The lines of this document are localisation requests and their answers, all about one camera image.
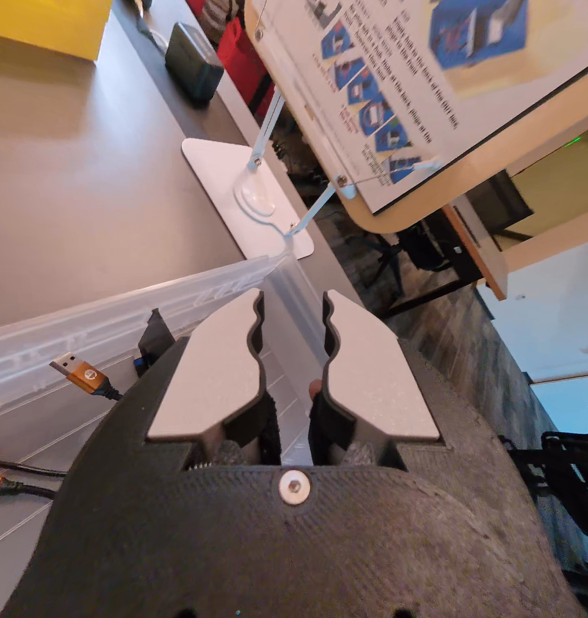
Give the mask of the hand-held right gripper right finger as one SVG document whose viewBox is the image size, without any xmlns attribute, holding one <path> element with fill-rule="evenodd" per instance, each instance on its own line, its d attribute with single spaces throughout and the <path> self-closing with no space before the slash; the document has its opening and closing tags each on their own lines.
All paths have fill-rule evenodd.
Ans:
<svg viewBox="0 0 588 618">
<path fill-rule="evenodd" d="M 396 336 L 336 290 L 324 292 L 327 362 L 312 401 L 315 466 L 404 466 L 400 444 L 440 445 L 441 431 Z"/>
</svg>

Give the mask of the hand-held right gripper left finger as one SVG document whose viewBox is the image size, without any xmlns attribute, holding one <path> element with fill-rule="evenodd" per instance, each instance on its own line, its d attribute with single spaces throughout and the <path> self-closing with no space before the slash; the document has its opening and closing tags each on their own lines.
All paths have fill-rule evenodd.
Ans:
<svg viewBox="0 0 588 618">
<path fill-rule="evenodd" d="M 264 292 L 251 288 L 195 328 L 147 429 L 148 443 L 192 444 L 198 462 L 238 449 L 251 464 L 282 463 L 276 405 L 260 358 L 264 319 Z"/>
</svg>

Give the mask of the small black usb hub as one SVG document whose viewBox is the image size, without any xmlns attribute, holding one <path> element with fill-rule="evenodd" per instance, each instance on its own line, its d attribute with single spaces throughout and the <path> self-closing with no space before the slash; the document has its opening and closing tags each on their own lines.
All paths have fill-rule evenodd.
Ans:
<svg viewBox="0 0 588 618">
<path fill-rule="evenodd" d="M 146 330 L 138 343 L 139 357 L 133 361 L 138 378 L 141 378 L 150 367 L 155 365 L 175 342 L 176 339 L 167 327 L 159 309 L 153 309 Z"/>
</svg>

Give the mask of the black usb cable orange plugs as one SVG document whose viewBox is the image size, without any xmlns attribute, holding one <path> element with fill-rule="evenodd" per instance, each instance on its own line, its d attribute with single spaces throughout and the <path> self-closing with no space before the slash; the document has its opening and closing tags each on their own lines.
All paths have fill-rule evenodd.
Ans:
<svg viewBox="0 0 588 618">
<path fill-rule="evenodd" d="M 97 396 L 118 402 L 123 398 L 122 393 L 111 383 L 110 379 L 101 370 L 87 361 L 80 359 L 73 353 L 65 353 L 50 362 L 50 366 L 65 379 L 73 383 L 82 391 L 91 396 Z M 67 472 L 50 468 L 35 467 L 18 462 L 9 462 L 0 459 L 0 469 L 19 472 L 26 475 L 43 476 L 62 480 Z M 0 475 L 0 498 L 7 496 L 34 496 L 54 500 L 57 492 L 43 486 L 13 481 L 5 475 Z"/>
</svg>

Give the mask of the clear plastic bin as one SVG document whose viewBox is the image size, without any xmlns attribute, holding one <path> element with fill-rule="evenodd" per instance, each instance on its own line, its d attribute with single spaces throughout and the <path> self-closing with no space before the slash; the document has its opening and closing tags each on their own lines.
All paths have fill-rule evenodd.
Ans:
<svg viewBox="0 0 588 618">
<path fill-rule="evenodd" d="M 126 391 L 152 310 L 176 339 L 251 288 L 264 291 L 267 389 L 277 406 L 283 461 L 311 465 L 308 384 L 321 373 L 321 298 L 301 263 L 255 258 L 0 328 L 0 460 L 67 469 L 71 451 L 113 402 L 81 394 L 50 362 L 65 352 Z"/>
</svg>

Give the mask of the yellow plastic bin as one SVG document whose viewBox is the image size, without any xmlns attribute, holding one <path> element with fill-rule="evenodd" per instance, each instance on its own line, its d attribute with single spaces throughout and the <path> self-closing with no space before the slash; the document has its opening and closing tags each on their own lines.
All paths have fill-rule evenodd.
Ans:
<svg viewBox="0 0 588 618">
<path fill-rule="evenodd" d="M 0 1 L 0 37 L 96 61 L 112 1 Z"/>
</svg>

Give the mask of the wooden-edged office desk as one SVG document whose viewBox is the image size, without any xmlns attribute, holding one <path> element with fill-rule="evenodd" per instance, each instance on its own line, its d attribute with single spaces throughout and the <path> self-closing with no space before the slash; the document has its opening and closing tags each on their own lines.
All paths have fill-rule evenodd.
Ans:
<svg viewBox="0 0 588 618">
<path fill-rule="evenodd" d="M 465 195 L 442 207 L 442 213 L 460 238 L 480 275 L 499 301 L 506 300 L 508 291 L 507 261 L 494 237 L 487 231 Z"/>
</svg>

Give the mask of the white board stand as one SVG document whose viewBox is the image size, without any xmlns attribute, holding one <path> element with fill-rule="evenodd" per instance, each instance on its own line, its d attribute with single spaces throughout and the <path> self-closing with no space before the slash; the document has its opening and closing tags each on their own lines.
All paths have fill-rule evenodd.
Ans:
<svg viewBox="0 0 588 618">
<path fill-rule="evenodd" d="M 275 89 L 253 147 L 187 138 L 182 153 L 246 259 L 310 256 L 314 243 L 306 231 L 314 216 L 339 191 L 356 196 L 345 175 L 329 181 L 327 189 L 299 218 L 274 172 L 264 163 L 269 138 L 285 100 Z"/>
</svg>

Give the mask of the black office chair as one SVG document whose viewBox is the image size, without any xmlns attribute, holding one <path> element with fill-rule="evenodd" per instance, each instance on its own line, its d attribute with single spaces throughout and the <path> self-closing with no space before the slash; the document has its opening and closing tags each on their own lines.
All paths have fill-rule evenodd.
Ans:
<svg viewBox="0 0 588 618">
<path fill-rule="evenodd" d="M 588 537 L 588 432 L 546 431 L 539 449 L 519 449 L 499 435 L 531 497 L 551 495 Z"/>
</svg>

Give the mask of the printed instruction board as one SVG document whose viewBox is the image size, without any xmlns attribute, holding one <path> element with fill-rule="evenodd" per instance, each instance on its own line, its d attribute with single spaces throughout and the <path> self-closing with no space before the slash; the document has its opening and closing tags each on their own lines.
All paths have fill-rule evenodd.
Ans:
<svg viewBox="0 0 588 618">
<path fill-rule="evenodd" d="M 588 116 L 588 1 L 247 1 L 244 20 L 368 231 L 406 228 Z"/>
</svg>

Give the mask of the black power adapter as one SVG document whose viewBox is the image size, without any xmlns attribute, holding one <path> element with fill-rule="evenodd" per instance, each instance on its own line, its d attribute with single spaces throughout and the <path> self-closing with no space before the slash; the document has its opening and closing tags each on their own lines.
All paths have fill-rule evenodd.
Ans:
<svg viewBox="0 0 588 618">
<path fill-rule="evenodd" d="M 225 72 L 204 32 L 182 22 L 174 24 L 165 65 L 174 82 L 197 106 L 211 102 Z"/>
</svg>

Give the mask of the red plastic bin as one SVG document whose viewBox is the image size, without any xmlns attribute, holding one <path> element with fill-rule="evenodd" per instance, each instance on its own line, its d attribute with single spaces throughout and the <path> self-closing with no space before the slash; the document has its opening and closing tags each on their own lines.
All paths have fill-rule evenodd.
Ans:
<svg viewBox="0 0 588 618">
<path fill-rule="evenodd" d="M 274 95 L 274 83 L 239 17 L 225 27 L 217 55 L 252 115 L 264 119 Z"/>
</svg>

